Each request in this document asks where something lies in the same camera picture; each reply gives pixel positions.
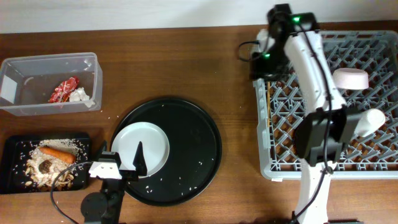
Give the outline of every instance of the white plate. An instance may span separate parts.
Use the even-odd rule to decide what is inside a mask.
[[[140,141],[147,165],[147,176],[154,175],[163,167],[169,156],[169,140],[160,127],[148,122],[130,124],[116,135],[111,149],[120,155],[121,170],[135,170],[132,162]]]

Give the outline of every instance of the red and white package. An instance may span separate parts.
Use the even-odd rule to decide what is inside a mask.
[[[70,94],[76,89],[79,84],[79,79],[77,77],[71,77],[66,81],[61,82],[61,84],[55,88],[54,92],[51,94],[49,103],[63,103],[69,99]]]

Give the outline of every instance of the wooden table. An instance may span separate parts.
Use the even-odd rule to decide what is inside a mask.
[[[397,22],[322,24],[329,30],[395,29]],[[173,207],[152,207],[125,196],[120,222],[257,223],[290,218],[300,182],[271,182],[259,169],[256,97],[249,65],[236,60],[236,46],[255,38],[263,26],[189,29],[107,30],[0,35],[0,60],[45,54],[94,52],[103,70],[102,112],[16,117],[0,111],[0,146],[13,134],[85,131],[93,150],[111,139],[133,107],[160,96],[180,96],[211,114],[221,133],[223,158],[208,188]],[[57,192],[62,210],[83,222],[86,190]],[[396,223],[398,181],[334,180],[328,201],[330,220]],[[67,222],[49,193],[0,196],[1,223]]]

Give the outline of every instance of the dish rack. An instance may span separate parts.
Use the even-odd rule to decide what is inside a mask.
[[[330,70],[359,68],[369,74],[366,90],[340,90],[348,106],[361,111],[377,108],[386,123],[375,133],[358,137],[341,153],[333,179],[398,178],[398,34],[393,31],[322,31],[323,49]],[[303,120],[305,102],[294,68],[289,63],[288,80],[253,81],[259,124],[260,167],[273,181],[301,178],[294,148],[294,130]],[[270,94],[268,114],[267,92]]]

